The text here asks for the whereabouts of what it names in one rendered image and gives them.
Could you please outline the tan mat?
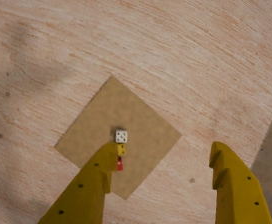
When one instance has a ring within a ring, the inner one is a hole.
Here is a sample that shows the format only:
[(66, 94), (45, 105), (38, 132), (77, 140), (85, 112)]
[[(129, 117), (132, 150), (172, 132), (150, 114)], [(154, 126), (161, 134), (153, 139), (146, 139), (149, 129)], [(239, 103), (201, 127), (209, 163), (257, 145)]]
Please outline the tan mat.
[(127, 130), (123, 171), (113, 172), (110, 191), (127, 201), (182, 134), (114, 76), (96, 95), (54, 149), (80, 170), (116, 130)]

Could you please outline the yellow die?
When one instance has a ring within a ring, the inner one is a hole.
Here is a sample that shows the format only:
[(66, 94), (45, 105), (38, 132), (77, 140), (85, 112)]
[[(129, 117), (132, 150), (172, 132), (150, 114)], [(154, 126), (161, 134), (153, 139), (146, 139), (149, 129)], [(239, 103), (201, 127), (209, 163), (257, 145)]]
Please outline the yellow die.
[(118, 144), (118, 156), (126, 155), (125, 143), (117, 143), (117, 144)]

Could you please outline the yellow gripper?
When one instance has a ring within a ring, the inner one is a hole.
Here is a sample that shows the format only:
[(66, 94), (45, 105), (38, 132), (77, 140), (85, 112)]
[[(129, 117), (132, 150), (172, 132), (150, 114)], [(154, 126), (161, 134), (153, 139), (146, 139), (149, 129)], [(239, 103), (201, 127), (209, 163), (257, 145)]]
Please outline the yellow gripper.
[[(37, 224), (102, 224), (105, 194), (117, 171), (118, 144), (104, 144), (77, 173)], [(225, 143), (214, 141), (209, 168), (217, 190), (215, 224), (272, 224), (260, 183)]]

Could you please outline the white die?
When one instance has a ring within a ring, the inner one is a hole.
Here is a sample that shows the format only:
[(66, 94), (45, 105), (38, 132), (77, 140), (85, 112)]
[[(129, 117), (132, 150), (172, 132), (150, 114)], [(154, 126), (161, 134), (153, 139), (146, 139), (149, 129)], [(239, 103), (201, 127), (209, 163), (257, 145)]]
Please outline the white die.
[(116, 130), (116, 143), (127, 143), (128, 132), (127, 130)]

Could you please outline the red die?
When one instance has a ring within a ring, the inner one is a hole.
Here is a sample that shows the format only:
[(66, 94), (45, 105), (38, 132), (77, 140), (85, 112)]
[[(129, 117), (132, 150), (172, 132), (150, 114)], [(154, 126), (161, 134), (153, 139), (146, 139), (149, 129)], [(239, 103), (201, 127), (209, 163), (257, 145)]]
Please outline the red die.
[(123, 162), (122, 162), (122, 158), (118, 158), (118, 169), (117, 171), (113, 171), (113, 172), (119, 172), (119, 171), (123, 171)]

